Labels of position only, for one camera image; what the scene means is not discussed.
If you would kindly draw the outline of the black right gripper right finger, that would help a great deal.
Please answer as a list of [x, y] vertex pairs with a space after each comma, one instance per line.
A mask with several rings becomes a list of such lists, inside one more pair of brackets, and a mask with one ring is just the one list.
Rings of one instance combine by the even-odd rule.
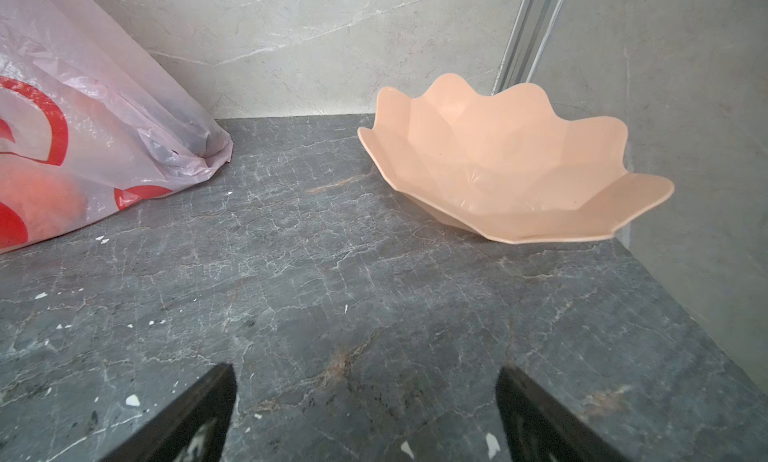
[[627, 459], [517, 366], [501, 368], [495, 397], [514, 461]]

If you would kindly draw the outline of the pink printed plastic bag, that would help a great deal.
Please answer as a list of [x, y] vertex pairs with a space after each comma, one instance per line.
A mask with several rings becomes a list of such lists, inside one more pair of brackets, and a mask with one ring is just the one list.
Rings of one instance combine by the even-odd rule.
[[93, 0], [1, 0], [1, 248], [210, 180], [231, 136]]

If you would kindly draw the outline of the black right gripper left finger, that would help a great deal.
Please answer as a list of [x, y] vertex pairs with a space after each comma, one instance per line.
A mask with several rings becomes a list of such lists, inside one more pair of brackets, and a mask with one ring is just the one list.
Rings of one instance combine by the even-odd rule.
[[234, 367], [219, 363], [105, 461], [219, 461], [237, 398]]

